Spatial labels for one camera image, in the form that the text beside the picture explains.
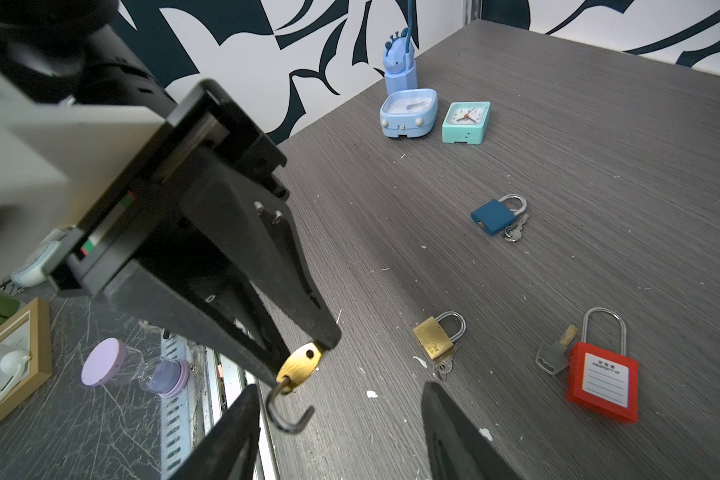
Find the clear plastic jar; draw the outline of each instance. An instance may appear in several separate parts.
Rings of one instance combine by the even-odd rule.
[[[140,350],[109,338],[88,355],[80,378],[88,386],[125,386],[138,380],[145,392],[172,398],[186,385],[189,370],[184,360],[155,357],[145,362]]]

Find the white debris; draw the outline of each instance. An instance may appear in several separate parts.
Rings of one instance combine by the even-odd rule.
[[[494,437],[490,434],[487,428],[481,428],[480,429],[480,435],[483,437],[486,437],[489,442],[492,442],[494,440]]]

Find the wooden picture frame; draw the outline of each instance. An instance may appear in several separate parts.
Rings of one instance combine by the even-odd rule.
[[[35,298],[0,325],[0,342],[22,325],[29,323],[29,373],[0,402],[0,421],[53,375],[50,348],[50,310],[48,302]]]

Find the white label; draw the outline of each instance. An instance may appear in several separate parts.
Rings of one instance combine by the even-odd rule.
[[[585,392],[626,408],[630,393],[630,369],[601,356],[584,356]]]

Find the clock face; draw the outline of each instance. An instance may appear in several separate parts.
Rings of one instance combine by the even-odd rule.
[[[427,97],[399,98],[387,106],[386,113],[393,115],[415,114],[426,110],[430,103],[432,103],[432,98]]]
[[[484,115],[482,107],[456,108],[446,121],[451,125],[477,125],[483,121]]]

